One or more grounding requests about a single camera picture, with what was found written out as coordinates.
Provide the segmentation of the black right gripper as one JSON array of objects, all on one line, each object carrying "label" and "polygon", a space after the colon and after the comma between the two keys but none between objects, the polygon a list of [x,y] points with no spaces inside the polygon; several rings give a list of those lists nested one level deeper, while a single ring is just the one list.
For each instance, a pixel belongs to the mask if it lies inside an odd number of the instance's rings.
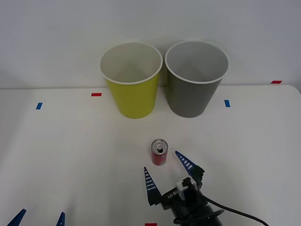
[{"label": "black right gripper", "polygon": [[205,171],[180,152],[175,151],[175,154],[195,182],[177,182],[175,188],[161,195],[148,170],[144,167],[149,205],[161,204],[164,210],[172,209],[173,212],[208,212],[208,202],[200,192]]}]

